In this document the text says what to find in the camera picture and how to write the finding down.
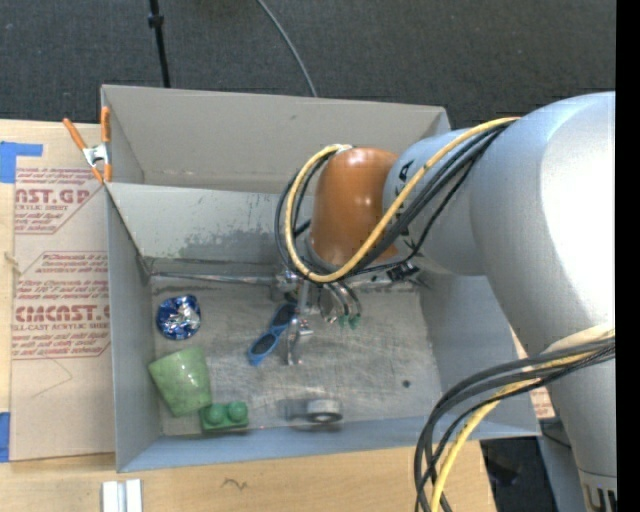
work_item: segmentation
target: blue tape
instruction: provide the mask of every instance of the blue tape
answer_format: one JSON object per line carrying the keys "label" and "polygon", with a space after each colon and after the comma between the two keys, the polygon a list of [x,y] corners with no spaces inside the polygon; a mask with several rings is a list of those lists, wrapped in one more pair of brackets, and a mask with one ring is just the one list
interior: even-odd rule
{"label": "blue tape", "polygon": [[9,462],[9,413],[0,412],[0,462]]}
{"label": "blue tape", "polygon": [[0,142],[0,183],[16,182],[16,160],[19,156],[42,156],[42,144]]}

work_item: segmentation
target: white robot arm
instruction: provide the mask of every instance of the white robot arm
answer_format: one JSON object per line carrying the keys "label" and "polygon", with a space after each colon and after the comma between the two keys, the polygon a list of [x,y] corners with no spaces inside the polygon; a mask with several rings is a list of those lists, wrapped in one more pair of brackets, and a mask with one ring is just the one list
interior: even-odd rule
{"label": "white robot arm", "polygon": [[[312,261],[328,270],[348,267],[411,177],[462,132],[422,140],[399,157],[338,150],[316,189],[306,238]],[[398,213],[446,176],[453,158],[453,152],[440,158]],[[411,257],[426,272],[485,275],[529,355],[614,325],[614,159],[615,93],[559,101],[510,121],[467,164],[465,179],[442,187],[398,230],[391,251],[378,251],[376,263]],[[381,162],[393,164],[385,170]],[[450,200],[439,200],[447,195]],[[346,203],[350,210],[342,209]],[[615,511],[615,359],[554,382],[550,393],[571,440],[587,510]]]}
{"label": "white robot arm", "polygon": [[[385,205],[403,169],[411,176],[455,135],[401,155],[389,173]],[[531,355],[572,333],[613,325],[614,159],[614,93],[559,101],[523,117],[473,165],[416,264],[486,275]],[[399,238],[400,251],[424,222],[417,218]],[[587,510],[616,510],[615,359],[559,380],[550,394],[571,440]]]}

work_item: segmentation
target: green block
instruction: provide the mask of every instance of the green block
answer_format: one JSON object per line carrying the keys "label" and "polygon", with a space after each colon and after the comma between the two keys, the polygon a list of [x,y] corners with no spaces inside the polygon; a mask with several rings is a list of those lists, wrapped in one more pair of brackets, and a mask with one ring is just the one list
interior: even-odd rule
{"label": "green block", "polygon": [[203,432],[242,428],[249,424],[247,404],[241,401],[213,403],[200,409],[199,414]]}

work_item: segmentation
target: green cup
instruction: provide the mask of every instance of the green cup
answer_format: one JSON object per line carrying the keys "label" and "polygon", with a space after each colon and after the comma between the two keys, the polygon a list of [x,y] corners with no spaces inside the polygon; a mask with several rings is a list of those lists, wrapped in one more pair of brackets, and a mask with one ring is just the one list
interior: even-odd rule
{"label": "green cup", "polygon": [[174,416],[185,416],[211,405],[209,368],[202,347],[189,347],[161,357],[148,368]]}

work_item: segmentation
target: dark floor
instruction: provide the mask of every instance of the dark floor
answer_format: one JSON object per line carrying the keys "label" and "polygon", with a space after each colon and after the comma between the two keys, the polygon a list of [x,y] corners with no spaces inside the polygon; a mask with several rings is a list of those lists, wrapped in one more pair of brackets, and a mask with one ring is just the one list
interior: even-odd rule
{"label": "dark floor", "polygon": [[[616,86],[615,0],[266,5],[317,95],[441,105],[454,128]],[[312,95],[259,1],[160,8],[174,87]],[[149,9],[145,0],[0,0],[0,117],[95,122],[102,83],[162,87]],[[554,511],[535,440],[485,449],[518,469],[513,483],[496,484],[501,512]]]}

